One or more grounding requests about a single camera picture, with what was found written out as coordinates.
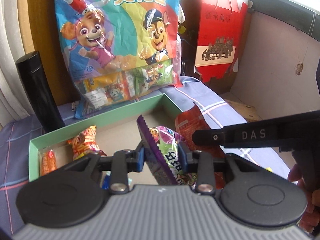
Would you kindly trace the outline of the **person right hand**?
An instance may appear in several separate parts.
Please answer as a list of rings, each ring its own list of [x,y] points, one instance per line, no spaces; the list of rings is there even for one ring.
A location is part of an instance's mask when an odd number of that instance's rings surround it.
[[[288,176],[288,181],[297,182],[297,186],[302,189],[306,195],[308,204],[306,211],[302,219],[300,220],[299,226],[308,233],[312,233],[314,229],[319,225],[319,189],[311,192],[308,191],[305,187],[302,173],[297,164],[291,168]]]

